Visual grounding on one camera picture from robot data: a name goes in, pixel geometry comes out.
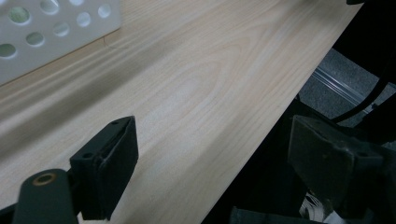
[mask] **wooden table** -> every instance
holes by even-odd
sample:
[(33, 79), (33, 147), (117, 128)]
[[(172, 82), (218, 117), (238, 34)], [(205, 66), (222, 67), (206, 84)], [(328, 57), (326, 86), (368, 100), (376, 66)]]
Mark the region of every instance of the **wooden table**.
[(0, 88), (0, 207), (135, 115), (140, 159), (111, 223), (198, 223), (360, 6), (121, 0), (121, 28)]

